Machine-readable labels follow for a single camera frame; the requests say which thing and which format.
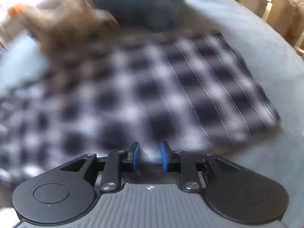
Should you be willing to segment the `orange object on windowsill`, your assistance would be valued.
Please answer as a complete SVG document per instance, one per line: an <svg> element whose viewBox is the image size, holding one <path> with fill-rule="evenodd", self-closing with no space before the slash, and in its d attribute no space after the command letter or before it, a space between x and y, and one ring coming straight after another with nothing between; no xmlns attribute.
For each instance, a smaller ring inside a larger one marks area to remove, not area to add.
<svg viewBox="0 0 304 228"><path fill-rule="evenodd" d="M27 5L24 5L24 4L15 4L15 5L9 7L7 10L8 17L10 17L10 18L15 17L20 12L22 12L26 7L27 7Z"/></svg>

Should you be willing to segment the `dark plaid shirt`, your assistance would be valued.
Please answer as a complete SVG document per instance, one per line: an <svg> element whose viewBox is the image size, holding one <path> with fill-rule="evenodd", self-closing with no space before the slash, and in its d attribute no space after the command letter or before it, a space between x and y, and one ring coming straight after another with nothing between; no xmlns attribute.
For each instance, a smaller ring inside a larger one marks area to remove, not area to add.
<svg viewBox="0 0 304 228"><path fill-rule="evenodd" d="M93 42L52 60L1 97L1 184L23 181L88 152L140 143L201 152L243 144L280 117L243 57L219 32L183 31Z"/></svg>

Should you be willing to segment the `blue denim jeans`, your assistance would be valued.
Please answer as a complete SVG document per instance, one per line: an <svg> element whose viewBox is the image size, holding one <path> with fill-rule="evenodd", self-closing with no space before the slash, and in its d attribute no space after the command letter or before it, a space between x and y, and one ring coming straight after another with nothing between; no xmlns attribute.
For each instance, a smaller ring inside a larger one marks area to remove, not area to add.
<svg viewBox="0 0 304 228"><path fill-rule="evenodd" d="M118 22L152 31L172 30L183 0L93 0L96 8L107 10Z"/></svg>

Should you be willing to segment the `beige trousers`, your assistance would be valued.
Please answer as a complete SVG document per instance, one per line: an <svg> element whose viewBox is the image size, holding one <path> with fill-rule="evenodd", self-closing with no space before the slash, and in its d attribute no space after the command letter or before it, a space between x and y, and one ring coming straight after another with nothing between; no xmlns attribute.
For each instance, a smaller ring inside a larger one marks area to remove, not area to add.
<svg viewBox="0 0 304 228"><path fill-rule="evenodd" d="M93 0L61 0L54 9L25 6L17 14L44 53L72 49L87 40L107 37L119 29L114 16Z"/></svg>

